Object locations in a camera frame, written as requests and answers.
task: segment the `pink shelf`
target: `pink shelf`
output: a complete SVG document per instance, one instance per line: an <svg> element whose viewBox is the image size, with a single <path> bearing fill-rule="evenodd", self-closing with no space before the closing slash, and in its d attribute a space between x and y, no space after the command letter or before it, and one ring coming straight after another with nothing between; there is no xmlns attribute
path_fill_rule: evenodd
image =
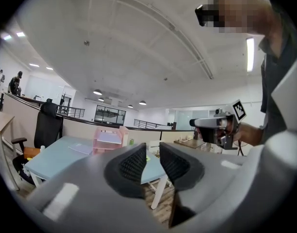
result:
<svg viewBox="0 0 297 233"><path fill-rule="evenodd" d="M103 150L114 150L121 147L121 144L117 143L108 143L108 142L100 142L94 139L94 149L103 149Z"/></svg>
<svg viewBox="0 0 297 233"><path fill-rule="evenodd" d="M98 126L94 136L93 153L100 154L126 146L128 140L125 136L128 129L120 127L119 129Z"/></svg>

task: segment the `wooden floor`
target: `wooden floor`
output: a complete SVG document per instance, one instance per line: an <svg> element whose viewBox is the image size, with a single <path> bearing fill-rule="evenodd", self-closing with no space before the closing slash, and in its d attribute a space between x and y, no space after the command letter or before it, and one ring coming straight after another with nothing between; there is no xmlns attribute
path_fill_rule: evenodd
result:
<svg viewBox="0 0 297 233"><path fill-rule="evenodd" d="M35 189L34 185L29 184L25 180L21 180L20 176L16 173L16 170L12 163L12 152L5 146L5 153L6 153L6 159L9 164L9 167L11 169L11 172L15 178L16 183L18 184L20 190L17 191L17 194L23 198L26 199L26 197ZM146 204L149 208L149 210L152 211L154 217L162 223L165 227L168 228L168 222L171 214L171 206L173 201L173 195L174 195L174 187L169 187L168 184L165 187L164 193L161 197L161 200L155 210L151 209L152 202L154 200L154 192L150 188L148 184L142 185L144 191L145 191L145 200Z"/></svg>
<svg viewBox="0 0 297 233"><path fill-rule="evenodd" d="M168 184L166 185L162 198L160 199L160 202L155 210L152 210L150 207L152 205L155 194L153 193L152 189L148 184L144 184L142 186L145 191L145 201L149 209L152 211L154 217L168 228L172 208L172 201L174 196L173 185L171 187L169 187Z"/></svg>

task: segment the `gray shirt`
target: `gray shirt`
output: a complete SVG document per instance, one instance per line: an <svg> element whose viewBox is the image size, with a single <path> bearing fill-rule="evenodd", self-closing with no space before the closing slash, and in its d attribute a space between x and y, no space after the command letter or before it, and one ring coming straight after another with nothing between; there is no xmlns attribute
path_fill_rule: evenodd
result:
<svg viewBox="0 0 297 233"><path fill-rule="evenodd" d="M267 125L262 136L262 144L274 134L286 130L283 117L271 97L271 93L297 58L297 32L292 27L290 20L278 11L277 8L274 6L273 8L280 14L282 20L282 47L281 55L277 58L271 50L267 38L264 38L259 44L260 49L266 54L261 66L263 84L261 111L266 113L267 119Z"/></svg>

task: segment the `wooden table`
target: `wooden table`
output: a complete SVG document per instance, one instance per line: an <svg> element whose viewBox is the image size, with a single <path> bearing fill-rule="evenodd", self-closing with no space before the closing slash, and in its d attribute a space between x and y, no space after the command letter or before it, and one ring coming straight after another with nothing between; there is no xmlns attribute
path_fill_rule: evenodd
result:
<svg viewBox="0 0 297 233"><path fill-rule="evenodd" d="M194 139L188 140L187 142L174 141L174 143L180 144L182 146L189 147L192 149L197 149L201 145L205 144L205 142L203 142L202 140L194 140Z"/></svg>
<svg viewBox="0 0 297 233"><path fill-rule="evenodd" d="M5 152L3 149L3 141L2 141L2 135L8 126L11 127L11 138L12 139L14 138L13 119L14 119L14 116L0 112L0 175L3 177L5 183L10 189L19 190L15 182L15 179L9 169L9 166L7 164ZM14 157L15 157L16 148L14 144L13 144L13 151L14 151Z"/></svg>

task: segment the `person in background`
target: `person in background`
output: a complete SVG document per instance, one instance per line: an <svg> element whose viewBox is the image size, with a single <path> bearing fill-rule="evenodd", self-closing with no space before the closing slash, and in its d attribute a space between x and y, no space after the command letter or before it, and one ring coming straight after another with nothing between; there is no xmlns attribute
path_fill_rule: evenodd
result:
<svg viewBox="0 0 297 233"><path fill-rule="evenodd" d="M4 75L3 75L3 70L1 69L0 70L0 85L1 85L1 83L3 83L4 82Z"/></svg>
<svg viewBox="0 0 297 233"><path fill-rule="evenodd" d="M18 72L17 76L12 78L8 84L8 93L11 92L12 94L17 95L21 77L22 71Z"/></svg>
<svg viewBox="0 0 297 233"><path fill-rule="evenodd" d="M264 126L256 128L246 123L239 125L234 140L253 146L286 130L283 117L271 97L279 82L297 58L297 31L290 18L275 0L214 0L217 13L210 15L215 27L227 28L236 33L264 35L259 48L265 53L261 65Z"/></svg>

